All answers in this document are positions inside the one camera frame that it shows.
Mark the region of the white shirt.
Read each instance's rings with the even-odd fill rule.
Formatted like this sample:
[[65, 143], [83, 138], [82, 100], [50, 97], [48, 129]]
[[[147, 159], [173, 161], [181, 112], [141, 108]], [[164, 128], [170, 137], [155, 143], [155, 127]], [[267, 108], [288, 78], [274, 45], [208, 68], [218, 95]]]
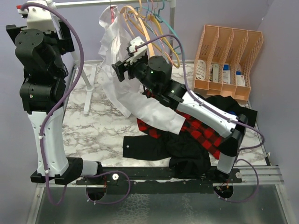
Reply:
[[123, 19], [118, 10], [114, 9], [115, 20], [111, 23], [110, 8], [107, 7], [99, 18], [99, 25], [105, 32], [100, 41], [99, 56], [103, 59], [102, 87], [111, 103], [126, 117], [136, 118], [157, 129], [179, 134], [185, 118], [172, 109], [163, 106], [157, 100], [140, 93], [141, 84], [137, 79], [125, 77], [120, 82], [112, 68], [117, 61], [124, 61], [127, 46], [132, 40], [131, 35], [123, 27]]

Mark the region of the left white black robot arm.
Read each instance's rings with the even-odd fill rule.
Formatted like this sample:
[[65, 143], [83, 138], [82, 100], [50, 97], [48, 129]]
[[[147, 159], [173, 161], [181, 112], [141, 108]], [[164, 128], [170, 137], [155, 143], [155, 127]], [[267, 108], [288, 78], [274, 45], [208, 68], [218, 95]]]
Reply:
[[103, 180], [99, 162], [68, 157], [64, 151], [62, 121], [68, 70], [62, 55], [73, 52], [74, 45], [63, 21], [59, 22], [59, 28], [59, 32], [46, 33], [39, 28], [6, 26], [16, 46], [16, 57], [24, 67], [20, 97], [38, 151], [38, 167], [30, 179], [33, 183], [54, 180], [56, 184], [66, 185], [87, 176], [91, 183], [98, 184]]

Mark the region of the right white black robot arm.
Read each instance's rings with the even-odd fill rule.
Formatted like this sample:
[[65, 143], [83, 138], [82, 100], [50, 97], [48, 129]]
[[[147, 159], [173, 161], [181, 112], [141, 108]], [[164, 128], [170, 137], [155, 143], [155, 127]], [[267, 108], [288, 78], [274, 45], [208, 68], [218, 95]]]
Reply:
[[220, 143], [220, 157], [215, 170], [215, 179], [226, 182], [246, 132], [248, 119], [224, 112], [188, 91], [185, 84], [171, 78], [172, 66], [162, 56], [143, 55], [135, 61], [131, 58], [112, 64], [120, 82], [125, 72], [130, 79], [136, 78], [163, 106], [191, 115], [215, 130], [224, 138]]

